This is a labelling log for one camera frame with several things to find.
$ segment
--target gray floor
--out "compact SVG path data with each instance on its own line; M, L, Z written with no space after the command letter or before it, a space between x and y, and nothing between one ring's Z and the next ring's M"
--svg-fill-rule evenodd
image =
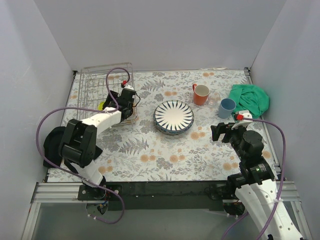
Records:
M119 212L104 216L114 220ZM235 219L202 209L127 210L123 219L108 225L87 217L82 203L43 203L33 240L219 240ZM248 216L232 229L225 240L255 239L258 230Z

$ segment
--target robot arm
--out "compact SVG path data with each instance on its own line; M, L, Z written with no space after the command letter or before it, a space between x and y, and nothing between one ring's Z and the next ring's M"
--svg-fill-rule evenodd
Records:
M245 118L252 118L249 111L240 111ZM217 141L220 134L225 134L223 143L230 143L240 158L241 173L228 176L229 190L245 206L255 225L262 230L270 216L275 202L278 202L275 214L264 232L262 239L302 240L303 237L293 224L281 199L277 200L275 176L262 156L264 145L262 136L247 130L250 120L237 123L219 123L211 126L212 140Z
M97 136L132 115L134 96L137 93L132 86L126 85L120 93L111 91L111 94L118 103L118 110L116 103L108 95L103 105L106 113L98 113L83 120L71 119L65 128L58 150L59 155L68 163L68 168L80 174L85 179L83 182L92 188L95 186L87 181L100 186L106 183L94 161L96 150L99 150L96 147Z

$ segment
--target black and white plate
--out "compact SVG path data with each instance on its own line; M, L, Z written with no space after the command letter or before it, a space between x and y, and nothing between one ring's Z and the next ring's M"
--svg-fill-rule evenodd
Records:
M194 119L194 112L191 108L179 100L164 101L153 114L156 127L171 135L187 131L194 123Z

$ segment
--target tabletop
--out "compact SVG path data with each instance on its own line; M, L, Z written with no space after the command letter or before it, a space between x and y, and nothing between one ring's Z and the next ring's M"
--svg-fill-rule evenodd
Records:
M193 83L209 87L214 103L195 105ZM213 142L210 129L220 122L234 122L232 117L221 119L217 114L219 96L227 98L233 84L249 84L243 70L135 72L134 87L141 97L136 122L112 127L97 137L96 145L103 150L95 160L98 170L108 182L226 180L239 173L240 160L235 151L221 140ZM67 106L76 107L81 101L80 86L77 74ZM153 113L167 100L180 100L191 107L194 123L188 131L167 135L157 129ZM62 125L72 118L77 118L77 110L67 110ZM262 154L275 173L271 143L263 124L252 123L248 129L262 135ZM51 168L47 182L79 182L79 178Z

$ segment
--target green towel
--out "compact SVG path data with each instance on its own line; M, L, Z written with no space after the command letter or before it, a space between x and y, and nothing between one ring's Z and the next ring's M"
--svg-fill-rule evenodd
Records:
M234 113L249 110L254 119L260 117L269 108L269 96L265 91L251 84L235 84L229 94L236 107Z

